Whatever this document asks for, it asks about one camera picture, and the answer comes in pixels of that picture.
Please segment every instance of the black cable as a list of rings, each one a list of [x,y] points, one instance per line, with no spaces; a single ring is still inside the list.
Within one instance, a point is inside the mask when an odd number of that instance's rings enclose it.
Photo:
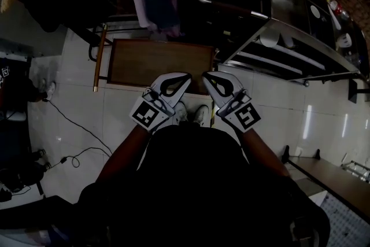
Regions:
[[[59,164],[63,164],[63,163],[65,163],[66,161],[67,161],[67,159],[70,157],[70,158],[72,158],[72,160],[71,160],[71,163],[72,163],[72,166],[74,166],[75,168],[78,168],[79,166],[80,166],[80,161],[79,161],[79,159],[77,158],[79,155],[81,155],[81,154],[83,154],[84,152],[86,152],[87,150],[89,150],[89,149],[99,149],[99,150],[101,150],[102,152],[104,152],[109,158],[110,158],[110,155],[108,155],[107,154],[107,152],[105,151],[105,150],[103,150],[103,149],[101,149],[101,148],[87,148],[87,149],[84,149],[84,150],[82,150],[82,152],[80,152],[79,154],[76,154],[75,156],[66,156],[66,157],[63,157],[61,160],[60,160],[60,162],[59,163],[57,163],[57,164],[55,164],[55,165],[53,165],[53,166],[51,166],[50,168],[49,168],[49,170],[51,169],[51,168],[54,168],[56,165],[59,165]],[[74,160],[76,160],[77,161],[77,163],[78,163],[78,165],[74,165],[74,163],[73,163],[73,161]]]
[[[10,116],[8,116],[7,118],[5,118],[5,119],[2,119],[2,120],[0,120],[0,121],[3,121],[3,120],[9,120],[15,113],[16,113],[17,111],[14,111]]]
[[[109,150],[109,152],[110,152],[110,154],[113,154],[112,153],[112,151],[111,151],[111,149],[108,147],[108,146],[106,146],[104,143],[103,143],[103,141],[101,141],[98,137],[96,137],[92,132],[90,132],[89,130],[87,130],[87,129],[85,129],[83,126],[80,126],[79,124],[76,124],[74,121],[72,121],[72,120],[70,120],[69,118],[67,118],[60,110],[59,110],[59,108],[57,108],[51,101],[49,101],[49,103],[50,104],[52,104],[55,108],[56,108],[56,110],[58,110],[58,112],[61,114],[61,115],[63,115],[63,117],[66,119],[66,120],[68,120],[68,121],[70,121],[72,124],[75,124],[76,126],[78,126],[78,127],[80,127],[80,128],[82,128],[82,129],[84,129],[86,132],[89,132],[93,137],[95,137],[97,140],[99,140],[100,141],[100,143],[101,144],[103,144],[106,148],[108,148],[108,150]]]
[[[25,193],[27,193],[27,192],[29,192],[31,190],[31,187],[30,186],[27,185],[27,187],[28,187],[28,190],[26,190],[24,193],[21,193],[21,194],[25,194]],[[21,194],[12,194],[12,196],[20,196]]]

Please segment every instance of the shoe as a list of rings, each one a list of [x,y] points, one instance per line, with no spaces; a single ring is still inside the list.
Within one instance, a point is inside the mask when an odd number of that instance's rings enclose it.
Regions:
[[[46,92],[46,79],[45,78],[41,80],[41,85],[39,89],[40,89],[40,93]]]
[[[50,101],[53,97],[54,92],[56,91],[56,83],[52,82],[50,86],[46,90],[47,97],[45,98],[46,101]]]
[[[178,126],[181,121],[187,121],[187,110],[186,110],[184,103],[179,101],[176,104],[174,110],[176,112],[173,116],[173,121],[172,121],[174,125]]]
[[[193,123],[199,124],[201,127],[204,126],[209,113],[209,108],[207,105],[201,105],[198,110],[195,112],[195,117]]]

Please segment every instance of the kitchen counter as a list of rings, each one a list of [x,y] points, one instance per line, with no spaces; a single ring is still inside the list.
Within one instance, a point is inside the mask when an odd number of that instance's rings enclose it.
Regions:
[[[312,6],[319,11],[319,18],[313,15]],[[336,30],[326,0],[272,0],[271,15],[270,24],[267,27],[313,47],[343,66],[348,72],[359,72],[357,65],[353,65],[344,57],[348,52],[351,54],[357,52],[356,41],[352,37],[352,21],[351,19],[345,21],[338,17],[342,30]],[[352,37],[353,45],[350,49],[336,46],[335,41],[344,33],[349,33]]]

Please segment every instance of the stainless steel counter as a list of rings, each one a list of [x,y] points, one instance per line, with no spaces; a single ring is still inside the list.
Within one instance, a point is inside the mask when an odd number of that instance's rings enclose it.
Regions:
[[[321,19],[326,22],[325,24],[319,20],[322,23],[319,29],[315,29],[312,20],[310,21],[311,5],[319,10]],[[327,12],[328,9],[325,10],[322,0],[272,0],[272,17],[266,27],[276,29],[313,47],[349,72],[359,72],[356,66],[341,55],[342,50],[336,48],[335,40],[338,37],[338,32]]]

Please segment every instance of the black shirt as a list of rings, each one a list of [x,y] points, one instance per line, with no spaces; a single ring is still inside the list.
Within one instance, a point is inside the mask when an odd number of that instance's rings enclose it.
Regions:
[[[318,208],[290,178],[249,165],[227,133],[191,126],[156,132],[135,174],[90,185],[78,204],[87,232],[109,226],[113,246],[289,246],[295,216]]]

